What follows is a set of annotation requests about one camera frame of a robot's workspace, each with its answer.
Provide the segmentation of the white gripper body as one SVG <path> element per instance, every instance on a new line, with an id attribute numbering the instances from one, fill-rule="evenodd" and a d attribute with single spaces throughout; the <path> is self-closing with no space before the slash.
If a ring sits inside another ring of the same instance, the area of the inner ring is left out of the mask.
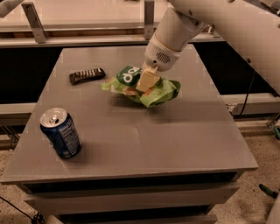
<path id="1" fill-rule="evenodd" d="M 181 54 L 164 46 L 153 35 L 144 53 L 143 69 L 156 68 L 159 72 L 165 72 L 174 66 Z"/>

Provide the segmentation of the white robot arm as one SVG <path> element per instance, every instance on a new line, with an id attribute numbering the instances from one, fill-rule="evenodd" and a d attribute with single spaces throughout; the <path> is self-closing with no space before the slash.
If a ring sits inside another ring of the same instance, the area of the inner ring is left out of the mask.
<path id="1" fill-rule="evenodd" d="M 170 0 L 144 53 L 143 68 L 171 69 L 188 42 L 213 27 L 280 92 L 280 17 L 245 0 Z"/>

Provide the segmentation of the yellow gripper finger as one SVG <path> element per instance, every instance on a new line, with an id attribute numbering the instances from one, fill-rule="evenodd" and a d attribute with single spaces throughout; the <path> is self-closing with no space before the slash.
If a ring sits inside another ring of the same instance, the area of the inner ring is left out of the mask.
<path id="1" fill-rule="evenodd" d="M 136 85 L 136 89 L 140 92 L 146 92 L 149 88 L 152 88 L 159 80 L 160 77 L 157 74 L 144 70 Z"/>

